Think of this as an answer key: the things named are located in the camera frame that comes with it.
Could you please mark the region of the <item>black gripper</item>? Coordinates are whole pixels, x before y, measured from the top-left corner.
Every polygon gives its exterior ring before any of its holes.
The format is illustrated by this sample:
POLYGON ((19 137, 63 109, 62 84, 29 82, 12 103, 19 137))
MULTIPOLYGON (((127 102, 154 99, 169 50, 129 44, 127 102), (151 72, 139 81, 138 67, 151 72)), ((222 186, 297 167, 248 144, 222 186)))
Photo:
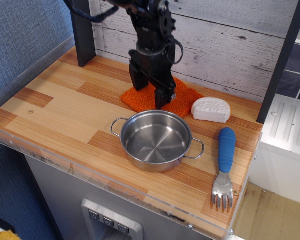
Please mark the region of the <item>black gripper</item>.
POLYGON ((133 87, 140 91, 152 83, 155 108, 160 110, 176 98, 176 83, 172 77, 171 68, 175 63, 176 44, 169 42, 158 51, 147 51, 140 44, 129 51, 129 73, 133 87))

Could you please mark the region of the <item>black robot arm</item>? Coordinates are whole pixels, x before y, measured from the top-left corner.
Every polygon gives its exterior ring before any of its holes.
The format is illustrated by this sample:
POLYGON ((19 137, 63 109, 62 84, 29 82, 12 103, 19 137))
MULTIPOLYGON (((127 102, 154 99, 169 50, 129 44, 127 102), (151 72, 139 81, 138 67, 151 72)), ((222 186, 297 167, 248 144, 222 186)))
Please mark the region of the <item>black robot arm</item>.
POLYGON ((156 109, 171 103, 176 97, 172 66, 177 64, 174 38, 175 19, 167 0, 111 0, 131 18, 137 34, 136 49, 129 51, 129 73, 135 90, 152 84, 155 87, 156 109))

